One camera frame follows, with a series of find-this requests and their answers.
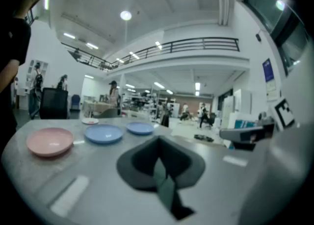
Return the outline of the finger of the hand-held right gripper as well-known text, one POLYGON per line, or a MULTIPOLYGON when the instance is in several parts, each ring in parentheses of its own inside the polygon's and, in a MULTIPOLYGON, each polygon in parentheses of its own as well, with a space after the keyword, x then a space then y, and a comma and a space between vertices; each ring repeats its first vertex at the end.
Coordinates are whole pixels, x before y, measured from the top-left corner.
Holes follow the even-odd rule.
POLYGON ((236 129, 222 129, 219 136, 223 140, 231 142, 231 147, 235 150, 253 151, 256 142, 264 138, 264 128, 248 127, 236 129))

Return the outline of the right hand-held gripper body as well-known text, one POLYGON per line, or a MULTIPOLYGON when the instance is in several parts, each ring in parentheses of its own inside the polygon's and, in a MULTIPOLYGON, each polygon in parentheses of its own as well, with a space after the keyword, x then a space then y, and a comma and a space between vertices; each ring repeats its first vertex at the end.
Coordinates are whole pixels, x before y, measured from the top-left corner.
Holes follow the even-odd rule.
POLYGON ((258 115, 257 126, 262 127, 262 134, 257 140, 270 139, 278 132, 283 132, 295 124, 295 118, 288 101, 280 97, 278 101, 270 104, 267 111, 258 115))

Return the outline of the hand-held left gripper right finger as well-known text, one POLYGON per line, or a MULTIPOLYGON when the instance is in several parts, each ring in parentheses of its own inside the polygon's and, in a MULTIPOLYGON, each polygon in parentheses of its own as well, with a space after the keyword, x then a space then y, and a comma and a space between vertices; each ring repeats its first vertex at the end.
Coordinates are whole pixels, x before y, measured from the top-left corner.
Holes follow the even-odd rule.
POLYGON ((159 199, 176 220, 195 213, 183 204, 179 190, 195 185, 204 170, 205 163, 200 156, 160 137, 159 199))

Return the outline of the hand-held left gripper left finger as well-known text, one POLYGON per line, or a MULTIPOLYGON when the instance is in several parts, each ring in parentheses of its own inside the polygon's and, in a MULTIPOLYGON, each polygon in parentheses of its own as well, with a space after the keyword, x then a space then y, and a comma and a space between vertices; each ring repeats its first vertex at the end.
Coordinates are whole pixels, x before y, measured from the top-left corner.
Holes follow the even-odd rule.
POLYGON ((176 210, 174 158, 176 146, 170 140, 155 136, 123 153, 117 171, 131 188, 156 193, 163 206, 176 210))

